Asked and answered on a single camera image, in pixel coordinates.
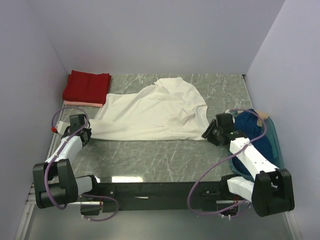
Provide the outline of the white t shirt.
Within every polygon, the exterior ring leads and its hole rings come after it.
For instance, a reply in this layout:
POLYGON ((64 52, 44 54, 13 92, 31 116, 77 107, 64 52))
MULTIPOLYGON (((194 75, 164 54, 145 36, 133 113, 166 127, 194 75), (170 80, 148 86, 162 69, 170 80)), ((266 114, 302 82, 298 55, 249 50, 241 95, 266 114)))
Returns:
POLYGON ((208 106, 181 77, 161 78, 138 93, 106 96, 90 119, 91 137, 106 141, 203 140, 208 106))

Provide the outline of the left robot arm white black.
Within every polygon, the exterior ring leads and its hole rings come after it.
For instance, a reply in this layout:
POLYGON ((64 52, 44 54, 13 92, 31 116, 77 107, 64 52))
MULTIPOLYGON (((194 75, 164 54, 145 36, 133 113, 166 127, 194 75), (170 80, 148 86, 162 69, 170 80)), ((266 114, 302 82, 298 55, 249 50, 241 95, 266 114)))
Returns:
POLYGON ((75 177, 71 165, 91 138, 87 116, 72 115, 69 122, 55 152, 45 162, 33 166, 35 201, 40 209, 57 207, 63 210, 82 194, 92 194, 97 189, 94 175, 75 177))

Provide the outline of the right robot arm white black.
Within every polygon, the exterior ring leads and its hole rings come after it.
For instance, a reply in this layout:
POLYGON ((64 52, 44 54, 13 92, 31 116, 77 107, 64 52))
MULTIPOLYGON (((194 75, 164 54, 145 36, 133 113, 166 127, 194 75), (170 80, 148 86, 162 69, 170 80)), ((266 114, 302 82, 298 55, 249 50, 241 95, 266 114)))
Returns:
POLYGON ((260 217, 292 211, 295 198, 291 173, 268 161, 242 131, 234 126, 230 113, 221 113, 209 124, 202 137, 216 146, 229 146, 233 157, 245 166, 253 180, 234 176, 226 181, 231 194, 252 203, 260 217))

